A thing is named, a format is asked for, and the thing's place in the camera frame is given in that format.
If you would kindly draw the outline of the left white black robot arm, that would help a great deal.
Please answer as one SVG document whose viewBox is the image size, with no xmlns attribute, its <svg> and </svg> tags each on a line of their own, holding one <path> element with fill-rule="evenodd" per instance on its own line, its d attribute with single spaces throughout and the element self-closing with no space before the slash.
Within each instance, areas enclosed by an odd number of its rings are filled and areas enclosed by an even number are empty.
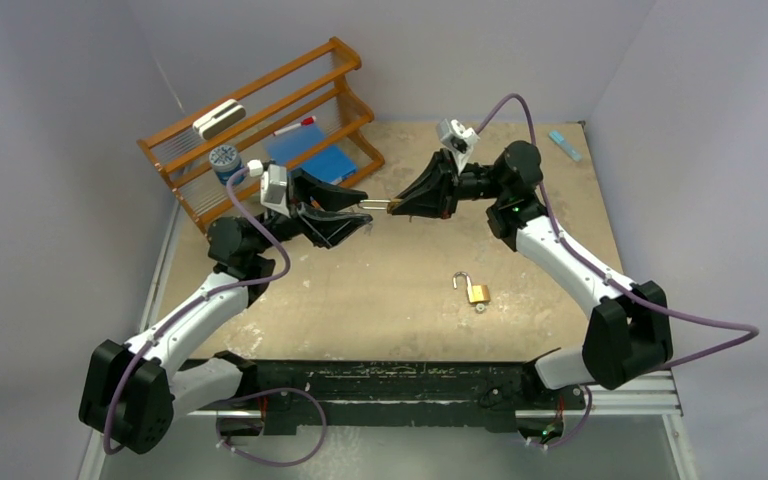
<svg viewBox="0 0 768 480">
<path fill-rule="evenodd" d="M 208 256 L 215 265 L 203 283 L 155 325 L 122 343 L 106 340 L 90 356 L 78 418 L 100 433 L 108 455 L 150 451 L 177 417 L 205 404 L 252 405 L 258 382 L 226 358 L 198 367 L 199 376 L 185 377 L 180 386 L 173 380 L 196 347 L 289 273 L 284 242 L 302 235 L 331 249 L 372 221 L 354 210 L 368 198 L 361 190 L 277 165 L 241 173 L 258 178 L 263 212 L 247 210 L 228 184 L 239 213 L 209 224 Z"/>
</svg>

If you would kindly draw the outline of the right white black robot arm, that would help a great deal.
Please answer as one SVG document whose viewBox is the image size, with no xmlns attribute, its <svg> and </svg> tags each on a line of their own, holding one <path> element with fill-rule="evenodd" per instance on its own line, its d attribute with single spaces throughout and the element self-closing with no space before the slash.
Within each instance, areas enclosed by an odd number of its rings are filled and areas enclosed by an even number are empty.
<svg viewBox="0 0 768 480">
<path fill-rule="evenodd" d="M 540 164 L 538 148 L 524 140 L 510 143 L 490 165 L 463 168 L 442 148 L 386 208 L 394 216 L 448 219 L 461 201 L 490 201 L 486 214 L 492 234 L 549 274 L 587 315 L 582 346 L 527 363 L 521 392 L 536 407 L 548 405 L 571 385 L 616 389 L 673 356 L 664 290 L 607 267 L 561 228 L 547 202 L 538 198 Z"/>
</svg>

